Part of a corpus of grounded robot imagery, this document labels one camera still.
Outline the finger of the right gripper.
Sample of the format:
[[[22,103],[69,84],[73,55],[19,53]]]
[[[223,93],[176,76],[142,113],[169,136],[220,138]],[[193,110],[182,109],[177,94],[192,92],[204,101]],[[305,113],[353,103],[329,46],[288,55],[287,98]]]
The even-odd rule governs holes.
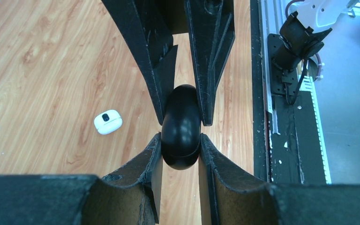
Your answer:
[[[155,0],[104,0],[147,85],[159,124],[174,89],[178,47]]]
[[[232,0],[186,0],[190,49],[202,123],[213,124],[218,85],[235,41]]]

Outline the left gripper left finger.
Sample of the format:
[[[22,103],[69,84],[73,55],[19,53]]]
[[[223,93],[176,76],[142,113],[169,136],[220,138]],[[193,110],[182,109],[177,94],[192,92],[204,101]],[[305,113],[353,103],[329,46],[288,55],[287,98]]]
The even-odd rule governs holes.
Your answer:
[[[160,134],[119,169],[94,174],[0,175],[0,225],[155,225]]]

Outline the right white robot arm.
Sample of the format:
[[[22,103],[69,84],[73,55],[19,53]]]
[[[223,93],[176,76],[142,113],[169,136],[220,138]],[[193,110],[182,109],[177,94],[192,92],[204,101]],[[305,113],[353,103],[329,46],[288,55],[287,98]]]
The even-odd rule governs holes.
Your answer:
[[[281,26],[274,64],[291,71],[323,47],[340,13],[353,0],[303,0]],[[190,122],[211,126],[217,88],[235,41],[232,0],[105,0],[147,85],[163,127]],[[189,35],[195,86],[174,86],[178,46],[175,34]]]

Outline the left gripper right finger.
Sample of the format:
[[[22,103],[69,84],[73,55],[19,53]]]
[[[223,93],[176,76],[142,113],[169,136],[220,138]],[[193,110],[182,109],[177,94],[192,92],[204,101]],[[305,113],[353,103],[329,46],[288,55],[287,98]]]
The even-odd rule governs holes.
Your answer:
[[[204,225],[360,225],[360,185],[265,182],[200,136],[199,193]]]

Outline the black oval case cover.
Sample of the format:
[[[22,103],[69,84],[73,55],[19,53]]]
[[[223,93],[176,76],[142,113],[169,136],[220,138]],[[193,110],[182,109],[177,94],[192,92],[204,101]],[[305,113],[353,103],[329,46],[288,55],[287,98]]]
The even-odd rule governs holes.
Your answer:
[[[184,84],[169,96],[161,131],[161,152],[166,164],[186,170],[198,159],[201,115],[196,88]]]

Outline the white earbud charging case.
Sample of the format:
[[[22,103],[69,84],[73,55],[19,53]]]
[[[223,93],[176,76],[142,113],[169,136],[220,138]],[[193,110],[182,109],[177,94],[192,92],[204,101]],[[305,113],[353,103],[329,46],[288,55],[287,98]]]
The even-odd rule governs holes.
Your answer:
[[[94,118],[94,126],[101,135],[110,134],[119,129],[123,124],[123,119],[118,111],[110,109]]]

